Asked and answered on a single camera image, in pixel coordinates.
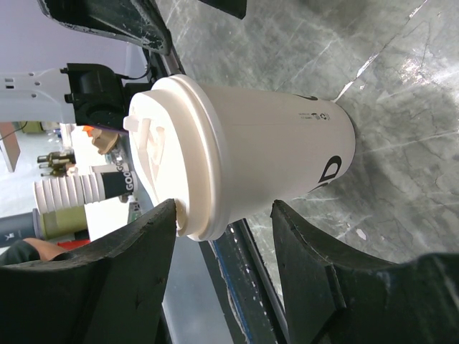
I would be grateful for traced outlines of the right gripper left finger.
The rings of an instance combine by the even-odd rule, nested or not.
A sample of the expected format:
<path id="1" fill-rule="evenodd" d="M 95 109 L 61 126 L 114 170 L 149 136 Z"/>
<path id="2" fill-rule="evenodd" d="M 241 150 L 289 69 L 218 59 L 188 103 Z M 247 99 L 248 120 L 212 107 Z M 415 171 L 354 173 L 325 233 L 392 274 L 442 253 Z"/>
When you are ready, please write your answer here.
<path id="1" fill-rule="evenodd" d="M 169 199 L 48 262 L 1 268 L 3 343 L 154 343 L 176 241 Z"/>

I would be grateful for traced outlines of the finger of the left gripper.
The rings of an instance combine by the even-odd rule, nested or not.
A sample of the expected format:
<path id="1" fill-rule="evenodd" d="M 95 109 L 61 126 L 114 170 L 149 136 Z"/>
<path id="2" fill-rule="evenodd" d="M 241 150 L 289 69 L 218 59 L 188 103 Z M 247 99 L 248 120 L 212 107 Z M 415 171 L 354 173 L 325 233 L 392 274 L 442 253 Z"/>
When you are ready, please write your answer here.
<path id="1" fill-rule="evenodd" d="M 247 0 L 202 0 L 202 2 L 238 19 L 244 19 L 247 13 Z"/>
<path id="2" fill-rule="evenodd" d="M 171 33 L 151 0 L 41 0 L 49 19 L 78 32 L 128 42 L 158 54 L 171 52 Z"/>

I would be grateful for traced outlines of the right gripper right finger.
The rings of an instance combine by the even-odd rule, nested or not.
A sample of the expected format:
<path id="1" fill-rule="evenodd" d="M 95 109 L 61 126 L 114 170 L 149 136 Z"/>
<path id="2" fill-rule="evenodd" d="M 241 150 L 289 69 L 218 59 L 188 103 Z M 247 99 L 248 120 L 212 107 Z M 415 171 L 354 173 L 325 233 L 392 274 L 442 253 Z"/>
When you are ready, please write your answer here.
<path id="1" fill-rule="evenodd" d="M 456 343 L 458 256 L 397 264 L 316 228 L 284 201 L 271 211 L 292 343 Z"/>

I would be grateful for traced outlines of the white plastic lid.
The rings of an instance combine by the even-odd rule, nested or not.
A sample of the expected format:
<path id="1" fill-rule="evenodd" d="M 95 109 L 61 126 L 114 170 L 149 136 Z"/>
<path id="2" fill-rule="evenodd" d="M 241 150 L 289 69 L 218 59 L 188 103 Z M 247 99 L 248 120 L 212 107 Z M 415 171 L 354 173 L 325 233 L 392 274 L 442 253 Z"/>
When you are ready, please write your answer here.
<path id="1" fill-rule="evenodd" d="M 175 201 L 177 236 L 220 238 L 232 177 L 222 122 L 204 88 L 186 75 L 163 77 L 133 96 L 123 127 L 152 203 Z"/>

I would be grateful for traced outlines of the white paper cup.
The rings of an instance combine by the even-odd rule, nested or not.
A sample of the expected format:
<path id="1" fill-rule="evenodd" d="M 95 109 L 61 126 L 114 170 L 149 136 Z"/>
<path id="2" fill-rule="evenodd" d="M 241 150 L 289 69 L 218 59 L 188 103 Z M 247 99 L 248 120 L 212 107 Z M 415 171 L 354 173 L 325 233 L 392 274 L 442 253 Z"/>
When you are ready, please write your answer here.
<path id="1" fill-rule="evenodd" d="M 223 163 L 227 223 L 327 185 L 349 168 L 356 148 L 350 117 L 312 97 L 202 85 Z"/>

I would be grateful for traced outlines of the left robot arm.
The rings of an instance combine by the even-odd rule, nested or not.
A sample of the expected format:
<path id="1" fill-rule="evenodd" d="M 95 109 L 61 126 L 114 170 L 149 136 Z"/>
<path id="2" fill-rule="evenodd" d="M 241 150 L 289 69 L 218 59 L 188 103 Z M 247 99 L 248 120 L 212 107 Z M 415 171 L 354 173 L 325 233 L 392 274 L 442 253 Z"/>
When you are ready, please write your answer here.
<path id="1" fill-rule="evenodd" d="M 162 77 L 183 73 L 171 32 L 155 1 L 39 1 L 49 19 L 74 31 L 142 49 L 146 71 L 120 75 L 102 64 L 69 63 L 1 74 L 1 121 L 89 125 L 124 133 L 131 98 Z"/>

